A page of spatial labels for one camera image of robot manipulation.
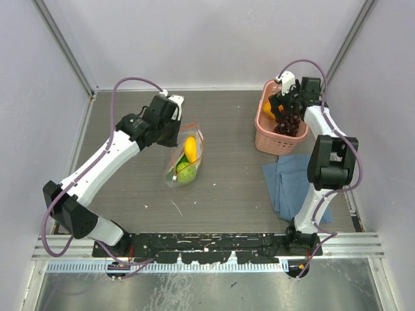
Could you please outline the yellow lemon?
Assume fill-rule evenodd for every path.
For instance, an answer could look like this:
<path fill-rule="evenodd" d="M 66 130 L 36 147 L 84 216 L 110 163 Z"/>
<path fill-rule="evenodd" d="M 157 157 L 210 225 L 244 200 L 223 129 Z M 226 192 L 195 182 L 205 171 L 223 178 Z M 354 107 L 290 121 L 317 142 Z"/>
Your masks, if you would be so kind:
<path fill-rule="evenodd" d="M 194 163 L 198 159 L 197 141 L 193 136 L 189 136 L 184 144 L 184 154 L 189 163 Z"/>

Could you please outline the yellow orange mango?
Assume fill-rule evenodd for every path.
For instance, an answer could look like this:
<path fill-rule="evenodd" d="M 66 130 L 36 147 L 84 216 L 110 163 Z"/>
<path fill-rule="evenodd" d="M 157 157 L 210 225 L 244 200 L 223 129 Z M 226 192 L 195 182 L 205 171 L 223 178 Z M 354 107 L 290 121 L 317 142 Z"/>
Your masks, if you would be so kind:
<path fill-rule="evenodd" d="M 271 110 L 271 104 L 270 102 L 266 102 L 265 104 L 263 104 L 263 112 L 270 117 L 273 120 L 276 120 L 275 115 L 273 114 L 272 110 Z"/>

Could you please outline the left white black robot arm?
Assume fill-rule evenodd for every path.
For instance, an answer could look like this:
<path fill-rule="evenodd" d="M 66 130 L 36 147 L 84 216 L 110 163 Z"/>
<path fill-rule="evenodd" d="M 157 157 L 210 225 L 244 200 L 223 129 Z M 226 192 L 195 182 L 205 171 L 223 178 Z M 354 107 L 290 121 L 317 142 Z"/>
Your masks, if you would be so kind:
<path fill-rule="evenodd" d="M 146 147 L 177 145 L 184 98 L 156 95 L 141 114 L 125 115 L 108 140 L 74 173 L 59 183 L 43 187 L 47 216 L 73 238 L 99 240 L 116 257 L 126 255 L 130 241 L 114 221 L 98 216 L 88 207 L 101 187 L 130 159 Z"/>

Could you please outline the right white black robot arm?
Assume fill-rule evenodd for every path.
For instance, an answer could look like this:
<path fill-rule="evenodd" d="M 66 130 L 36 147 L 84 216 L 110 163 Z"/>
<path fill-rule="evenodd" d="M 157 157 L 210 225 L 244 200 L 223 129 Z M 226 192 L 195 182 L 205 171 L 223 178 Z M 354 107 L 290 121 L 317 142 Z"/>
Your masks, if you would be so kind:
<path fill-rule="evenodd" d="M 337 193 L 353 179 L 359 142 L 335 124 L 321 95 L 319 78 L 295 78 L 290 71 L 276 77 L 280 90 L 269 96 L 270 111 L 276 118 L 276 133 L 294 135 L 304 122 L 315 137 L 307 167 L 309 191 L 300 212 L 285 231 L 284 246 L 291 255 L 317 249 L 320 221 Z"/>

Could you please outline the green custard apple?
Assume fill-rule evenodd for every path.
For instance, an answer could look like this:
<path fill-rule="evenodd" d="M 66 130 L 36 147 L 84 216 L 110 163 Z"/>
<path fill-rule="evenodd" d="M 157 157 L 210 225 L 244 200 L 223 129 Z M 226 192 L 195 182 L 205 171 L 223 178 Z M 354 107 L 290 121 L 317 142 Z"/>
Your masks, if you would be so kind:
<path fill-rule="evenodd" d="M 182 163 L 178 167 L 176 177 L 179 183 L 190 183 L 196 178 L 197 169 L 190 163 Z"/>

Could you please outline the clear red zip top bag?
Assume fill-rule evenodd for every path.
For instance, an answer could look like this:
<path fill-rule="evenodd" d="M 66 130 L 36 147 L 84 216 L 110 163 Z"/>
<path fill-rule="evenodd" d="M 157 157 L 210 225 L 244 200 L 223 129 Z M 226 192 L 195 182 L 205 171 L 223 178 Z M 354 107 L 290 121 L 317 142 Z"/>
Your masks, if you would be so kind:
<path fill-rule="evenodd" d="M 170 149 L 171 158 L 165 170 L 165 182 L 170 188 L 193 182 L 204 155 L 204 136 L 197 122 L 179 131 L 178 144 Z"/>

